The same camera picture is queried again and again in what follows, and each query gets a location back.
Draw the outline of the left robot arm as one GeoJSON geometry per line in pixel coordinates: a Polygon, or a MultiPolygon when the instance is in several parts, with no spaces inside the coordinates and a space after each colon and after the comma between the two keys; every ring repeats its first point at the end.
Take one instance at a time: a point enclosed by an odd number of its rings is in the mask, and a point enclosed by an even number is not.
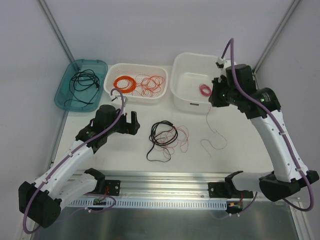
{"type": "Polygon", "coordinates": [[[27,227],[31,219],[39,227],[51,226],[62,210],[82,195],[104,195],[110,187],[105,175],[89,168],[77,180],[68,183],[78,167],[94,156],[107,143],[114,133],[136,135],[140,128],[137,113],[130,113],[130,122],[124,108],[104,104],[95,117],[79,131],[64,158],[53,165],[32,183],[24,181],[18,188],[19,211],[23,213],[22,227],[25,233],[32,234],[27,227]]]}

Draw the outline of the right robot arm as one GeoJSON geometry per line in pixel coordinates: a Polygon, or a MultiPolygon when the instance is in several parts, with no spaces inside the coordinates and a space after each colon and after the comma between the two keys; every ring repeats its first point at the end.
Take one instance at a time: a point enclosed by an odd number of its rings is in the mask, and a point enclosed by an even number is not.
{"type": "Polygon", "coordinates": [[[256,88],[249,65],[231,66],[228,61],[216,65],[221,74],[212,80],[209,102],[217,108],[234,105],[245,114],[264,143],[273,171],[236,171],[225,177],[224,183],[214,192],[225,198],[234,198],[242,191],[261,192],[268,200],[276,202],[317,182],[318,173],[308,169],[293,146],[275,92],[267,87],[256,88]]]}

